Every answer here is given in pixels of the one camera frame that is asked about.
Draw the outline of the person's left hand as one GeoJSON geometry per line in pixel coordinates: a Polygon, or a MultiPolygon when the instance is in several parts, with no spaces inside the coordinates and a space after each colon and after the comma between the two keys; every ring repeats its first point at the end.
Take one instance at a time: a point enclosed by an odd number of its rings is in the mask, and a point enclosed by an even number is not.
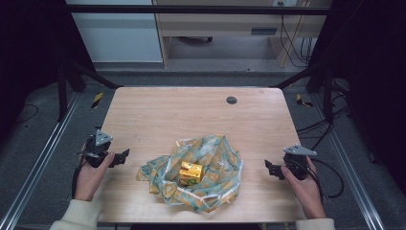
{"type": "Polygon", "coordinates": [[[114,157],[114,152],[107,153],[97,168],[93,168],[86,161],[80,164],[74,199],[82,201],[91,201],[93,199],[114,157]]]}

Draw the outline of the yellow black striped tape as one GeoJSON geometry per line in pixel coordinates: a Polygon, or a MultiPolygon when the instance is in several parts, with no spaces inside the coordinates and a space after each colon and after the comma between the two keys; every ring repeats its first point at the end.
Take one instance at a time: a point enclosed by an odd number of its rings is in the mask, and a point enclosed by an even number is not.
{"type": "Polygon", "coordinates": [[[99,92],[99,93],[96,94],[96,96],[94,98],[94,101],[92,102],[91,108],[97,108],[98,107],[98,105],[99,105],[99,103],[100,103],[100,101],[102,99],[102,95],[103,95],[102,92],[99,92]]]}
{"type": "Polygon", "coordinates": [[[313,107],[313,103],[303,101],[301,94],[296,94],[296,102],[306,107],[313,107]]]}

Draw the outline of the person's right hand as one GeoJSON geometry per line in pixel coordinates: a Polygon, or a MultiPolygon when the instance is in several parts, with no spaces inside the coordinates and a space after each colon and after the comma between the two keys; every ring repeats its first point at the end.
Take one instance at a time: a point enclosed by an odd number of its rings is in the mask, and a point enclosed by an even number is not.
{"type": "Polygon", "coordinates": [[[282,167],[282,173],[301,203],[305,217],[325,219],[327,215],[316,181],[310,175],[304,180],[299,180],[287,167],[282,167]]]}

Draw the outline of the black metal stand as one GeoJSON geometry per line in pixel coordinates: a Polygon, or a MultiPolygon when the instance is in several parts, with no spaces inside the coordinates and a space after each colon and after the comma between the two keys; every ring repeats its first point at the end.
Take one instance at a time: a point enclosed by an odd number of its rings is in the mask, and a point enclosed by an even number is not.
{"type": "Polygon", "coordinates": [[[323,114],[327,119],[327,122],[331,124],[333,122],[332,112],[332,89],[333,89],[333,75],[330,68],[325,64],[313,64],[306,67],[301,72],[295,74],[293,77],[288,78],[275,85],[275,88],[284,89],[288,85],[309,77],[305,89],[309,93],[316,93],[321,87],[323,89],[323,114]]]}
{"type": "Polygon", "coordinates": [[[86,84],[82,79],[82,76],[87,76],[110,89],[118,89],[121,87],[119,84],[103,78],[97,74],[95,70],[90,70],[78,62],[68,59],[67,61],[63,62],[57,70],[59,101],[59,115],[57,120],[59,122],[61,122],[68,113],[66,83],[69,83],[75,92],[82,92],[86,88],[86,84]]]}

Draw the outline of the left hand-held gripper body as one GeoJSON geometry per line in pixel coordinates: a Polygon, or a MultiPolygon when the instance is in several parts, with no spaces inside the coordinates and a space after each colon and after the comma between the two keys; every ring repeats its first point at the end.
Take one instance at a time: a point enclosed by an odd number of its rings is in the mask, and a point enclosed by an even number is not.
{"type": "Polygon", "coordinates": [[[84,148],[79,155],[83,156],[86,162],[93,168],[97,168],[105,158],[112,140],[113,137],[111,135],[97,129],[96,133],[86,140],[84,148]]]}

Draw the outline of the black curtain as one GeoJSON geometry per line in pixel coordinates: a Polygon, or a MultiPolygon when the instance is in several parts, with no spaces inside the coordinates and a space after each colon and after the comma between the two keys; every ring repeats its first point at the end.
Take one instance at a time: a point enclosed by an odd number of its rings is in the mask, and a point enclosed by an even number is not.
{"type": "Polygon", "coordinates": [[[28,95],[57,81],[69,58],[93,71],[66,0],[0,0],[0,144],[28,95]]]}
{"type": "Polygon", "coordinates": [[[406,195],[406,0],[332,0],[311,62],[350,84],[372,152],[406,195]]]}

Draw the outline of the white cabinet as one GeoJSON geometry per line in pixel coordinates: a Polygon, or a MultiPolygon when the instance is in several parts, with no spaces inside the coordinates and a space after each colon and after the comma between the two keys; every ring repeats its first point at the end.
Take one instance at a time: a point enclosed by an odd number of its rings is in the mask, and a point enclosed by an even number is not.
{"type": "Polygon", "coordinates": [[[73,12],[93,62],[161,62],[153,13],[73,12]]]}

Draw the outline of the yellow drink carton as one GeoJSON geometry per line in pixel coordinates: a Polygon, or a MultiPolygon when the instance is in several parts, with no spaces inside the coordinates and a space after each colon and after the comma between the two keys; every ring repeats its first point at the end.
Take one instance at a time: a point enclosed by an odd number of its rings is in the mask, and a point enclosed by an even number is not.
{"type": "Polygon", "coordinates": [[[203,167],[198,164],[183,161],[179,170],[179,182],[183,186],[196,185],[201,182],[203,167]]]}

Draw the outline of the aluminium frame rail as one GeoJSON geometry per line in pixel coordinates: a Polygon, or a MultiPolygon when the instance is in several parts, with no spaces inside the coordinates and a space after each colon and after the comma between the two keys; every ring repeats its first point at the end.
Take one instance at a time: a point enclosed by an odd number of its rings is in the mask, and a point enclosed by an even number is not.
{"type": "Polygon", "coordinates": [[[56,123],[52,133],[47,139],[46,144],[43,146],[41,153],[37,156],[34,165],[31,167],[29,174],[26,176],[24,183],[16,194],[13,203],[8,208],[7,213],[0,219],[0,230],[13,230],[21,217],[38,181],[40,180],[56,149],[65,128],[68,126],[71,120],[71,117],[78,105],[79,98],[80,93],[72,94],[72,99],[68,104],[66,114],[59,122],[56,123]]]}
{"type": "Polygon", "coordinates": [[[350,161],[348,152],[336,128],[336,122],[343,118],[349,112],[348,107],[334,107],[332,111],[332,122],[325,123],[325,137],[320,139],[320,142],[327,141],[330,150],[321,150],[321,147],[316,147],[316,150],[325,154],[333,155],[339,165],[342,178],[345,180],[347,188],[351,191],[353,198],[358,206],[363,220],[366,222],[369,230],[387,230],[381,216],[372,202],[372,198],[367,192],[366,186],[355,165],[350,161]]]}

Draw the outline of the green orange floral bag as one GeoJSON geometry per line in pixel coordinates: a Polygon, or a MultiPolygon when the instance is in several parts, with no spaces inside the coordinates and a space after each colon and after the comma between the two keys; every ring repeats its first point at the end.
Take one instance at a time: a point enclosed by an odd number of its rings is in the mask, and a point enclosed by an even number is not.
{"type": "Polygon", "coordinates": [[[171,154],[148,161],[137,173],[149,192],[169,206],[185,205],[210,213],[238,196],[243,161],[224,135],[180,139],[171,154]],[[181,177],[184,162],[202,167],[201,180],[181,177]]]}

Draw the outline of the black metal crossbar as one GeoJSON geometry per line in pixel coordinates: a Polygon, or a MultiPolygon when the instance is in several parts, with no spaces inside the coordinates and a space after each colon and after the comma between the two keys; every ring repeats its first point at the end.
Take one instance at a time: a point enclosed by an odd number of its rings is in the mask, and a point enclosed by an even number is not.
{"type": "Polygon", "coordinates": [[[70,12],[86,13],[197,13],[197,14],[272,14],[329,15],[330,8],[238,7],[238,6],[147,6],[147,5],[67,5],[70,12]]]}

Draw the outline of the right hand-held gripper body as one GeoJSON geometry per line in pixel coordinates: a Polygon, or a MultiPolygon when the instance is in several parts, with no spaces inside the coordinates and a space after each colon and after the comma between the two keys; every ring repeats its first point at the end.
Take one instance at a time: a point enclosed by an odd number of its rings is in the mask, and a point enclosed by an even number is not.
{"type": "Polygon", "coordinates": [[[308,156],[316,156],[317,152],[307,149],[301,145],[294,145],[284,150],[285,156],[283,161],[285,166],[299,179],[304,180],[307,177],[307,160],[308,156]]]}

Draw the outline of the light wooden desk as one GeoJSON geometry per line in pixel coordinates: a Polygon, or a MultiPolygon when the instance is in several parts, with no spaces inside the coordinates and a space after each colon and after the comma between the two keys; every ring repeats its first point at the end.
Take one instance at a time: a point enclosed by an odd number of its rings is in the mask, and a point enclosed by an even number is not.
{"type": "MultiPolygon", "coordinates": [[[[244,6],[244,7],[307,7],[328,8],[333,0],[152,0],[155,6],[244,6]]],[[[155,15],[163,41],[165,57],[173,37],[265,36],[269,39],[276,60],[284,67],[298,52],[294,46],[299,37],[316,38],[323,28],[323,15],[266,14],[167,14],[155,15]]]]}

